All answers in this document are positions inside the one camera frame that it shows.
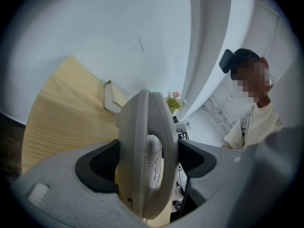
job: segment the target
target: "person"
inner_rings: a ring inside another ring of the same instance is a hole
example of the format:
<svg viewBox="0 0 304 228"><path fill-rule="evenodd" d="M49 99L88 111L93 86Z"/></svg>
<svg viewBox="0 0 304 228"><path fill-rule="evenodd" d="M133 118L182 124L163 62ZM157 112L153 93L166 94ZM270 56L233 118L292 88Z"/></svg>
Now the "person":
<svg viewBox="0 0 304 228"><path fill-rule="evenodd" d="M238 88L252 98L254 104L224 137L222 148L245 150L281 130L283 125L267 96L272 85L266 59L243 48L234 55L236 60L230 70L231 79L237 81Z"/></svg>

